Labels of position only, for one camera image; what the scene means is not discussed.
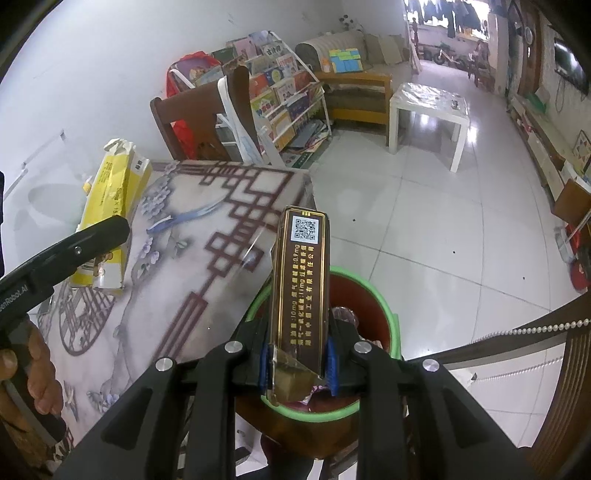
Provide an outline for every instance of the table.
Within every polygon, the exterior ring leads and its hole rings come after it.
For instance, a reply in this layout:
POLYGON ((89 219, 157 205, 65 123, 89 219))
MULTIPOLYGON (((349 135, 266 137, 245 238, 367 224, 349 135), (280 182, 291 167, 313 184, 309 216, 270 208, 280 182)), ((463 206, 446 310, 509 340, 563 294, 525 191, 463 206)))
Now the table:
POLYGON ((464 97, 457 93, 446 92, 418 83, 407 82, 400 85, 390 99, 389 150, 391 154, 398 151, 399 109, 436 116, 455 124, 452 140, 457 144, 450 170, 453 173, 457 172, 468 136, 468 127, 470 127, 470 118, 464 97), (453 102, 457 102, 457 109, 452 107, 453 102))
MULTIPOLYGON (((152 164, 131 223, 123 291, 72 289, 63 282, 49 310, 34 319, 64 387, 69 447, 151 362, 200 358, 228 340, 271 273, 282 210, 314 208, 307 170, 207 160, 152 164), (204 216, 187 215, 212 203, 216 207, 204 216), (153 229, 167 216, 178 221, 153 229)), ((14 209, 38 208, 28 204, 24 190, 36 188, 29 183, 19 185, 13 200, 22 202, 11 203, 14 209)), ((67 196, 61 201, 54 207, 63 216, 67 196)), ((250 435, 247 427, 237 430, 250 435)))

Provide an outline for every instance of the trash bin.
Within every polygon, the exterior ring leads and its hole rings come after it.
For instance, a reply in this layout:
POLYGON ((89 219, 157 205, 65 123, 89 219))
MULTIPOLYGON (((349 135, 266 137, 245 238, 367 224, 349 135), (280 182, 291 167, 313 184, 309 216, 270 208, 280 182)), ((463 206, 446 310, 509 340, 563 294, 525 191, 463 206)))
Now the trash bin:
MULTIPOLYGON (((359 334, 379 340, 393 358, 400 359, 398 316, 366 280, 344 268, 330 268, 330 307, 350 308, 359 318, 359 334)), ((251 304, 246 321, 268 308, 271 286, 261 290, 251 304)), ((359 399, 333 398, 328 391, 315 393, 307 406, 290 403, 273 406, 258 395, 238 397, 236 412, 257 430, 286 449, 314 458, 326 458, 358 438, 359 399)))

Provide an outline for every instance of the green bin rim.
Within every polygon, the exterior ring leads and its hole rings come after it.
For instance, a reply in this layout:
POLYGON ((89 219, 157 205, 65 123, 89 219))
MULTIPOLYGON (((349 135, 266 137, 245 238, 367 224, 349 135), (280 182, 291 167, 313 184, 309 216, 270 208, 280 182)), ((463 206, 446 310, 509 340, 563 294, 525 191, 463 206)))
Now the green bin rim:
MULTIPOLYGON (((376 290, 376 288, 369 283, 364 278, 356 275, 355 273, 342 268, 342 267, 330 267, 330 273, 333 275, 340 275, 341 277, 348 278, 353 280, 356 284, 360 285, 361 287, 365 288, 368 292, 370 292, 374 298, 378 301, 380 307, 384 311, 386 315, 386 320, 388 322, 388 327, 390 329, 390 356, 392 358, 396 358, 398 360, 401 359, 400 354, 400 326, 398 324, 398 315, 392 313, 388 303, 382 297, 381 293, 376 290)), ((250 322, 254 320, 254 317, 264 303, 264 301, 271 295, 271 285, 267 285, 263 288, 259 294, 256 296, 255 300, 252 302, 250 308, 246 313, 246 322, 250 322)), ((272 405, 271 402, 267 400, 267 398, 262 395, 261 400, 272 410, 275 410, 280 415, 287 417, 292 420, 296 421, 304 421, 308 423, 325 423, 329 421, 336 421, 340 419, 344 419, 353 413, 359 411, 359 400, 352 403, 351 405, 347 405, 346 407, 339 408, 338 410, 328 411, 328 412, 321 412, 321 413, 314 413, 314 412, 307 412, 307 411, 298 411, 292 410, 284 405, 272 405)))

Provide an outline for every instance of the chair back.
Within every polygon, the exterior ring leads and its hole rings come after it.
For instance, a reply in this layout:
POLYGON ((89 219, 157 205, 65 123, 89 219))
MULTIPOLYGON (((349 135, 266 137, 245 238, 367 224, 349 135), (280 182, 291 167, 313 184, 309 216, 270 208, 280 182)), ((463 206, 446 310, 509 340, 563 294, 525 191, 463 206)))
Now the chair back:
MULTIPOLYGON (((244 66, 237 67, 228 76, 228 91, 238 118, 255 145, 258 145, 248 85, 249 73, 244 66)), ((217 115, 225 113, 217 82, 180 92, 164 100, 156 97, 150 102, 150 108, 175 160, 189 159, 172 126, 178 121, 184 121, 192 134, 194 158, 191 160, 231 160, 216 134, 217 115)))

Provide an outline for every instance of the sofa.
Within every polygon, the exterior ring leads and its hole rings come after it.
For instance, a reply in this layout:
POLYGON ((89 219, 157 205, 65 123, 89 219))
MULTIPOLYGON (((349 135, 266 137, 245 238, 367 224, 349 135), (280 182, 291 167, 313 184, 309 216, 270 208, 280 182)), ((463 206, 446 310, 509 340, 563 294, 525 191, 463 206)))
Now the sofa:
POLYGON ((413 75, 408 46, 408 37, 401 35, 376 37, 350 30, 302 42, 296 46, 295 53, 328 85, 325 98, 331 119, 386 125, 388 139, 390 97, 400 84, 410 82, 413 75), (394 48, 398 50, 395 55, 388 51, 387 45, 393 45, 392 42, 398 47, 394 48), (329 58, 329 50, 347 48, 359 50, 362 72, 322 71, 322 59, 329 58))

